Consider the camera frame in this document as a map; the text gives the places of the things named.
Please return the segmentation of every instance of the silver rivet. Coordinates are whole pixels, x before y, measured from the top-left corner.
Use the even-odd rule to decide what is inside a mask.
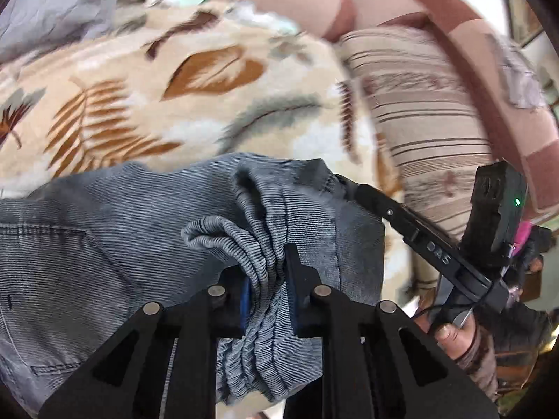
[[[219,298],[219,296],[223,296],[225,294],[225,288],[221,285],[212,285],[208,288],[208,294],[214,298]]]
[[[329,296],[332,289],[328,285],[318,285],[315,287],[315,293],[318,296]]]
[[[157,302],[148,302],[146,305],[144,305],[144,313],[146,315],[155,315],[157,312],[159,312],[159,309],[161,309],[161,307]]]
[[[380,307],[381,310],[386,313],[396,312],[396,304],[394,304],[392,301],[381,301]]]

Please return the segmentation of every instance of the person's sleeve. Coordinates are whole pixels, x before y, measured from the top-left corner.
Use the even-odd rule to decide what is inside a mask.
[[[472,345],[456,363],[491,400],[497,399],[495,347],[493,336],[485,328],[477,326]]]

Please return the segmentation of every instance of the beige blanket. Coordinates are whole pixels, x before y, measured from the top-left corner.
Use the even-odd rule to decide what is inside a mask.
[[[150,9],[144,26],[0,71],[0,190],[139,161],[170,171],[231,151],[323,158],[332,171],[401,198],[386,148],[328,43],[223,16],[227,3]],[[383,296],[409,255],[391,230]]]

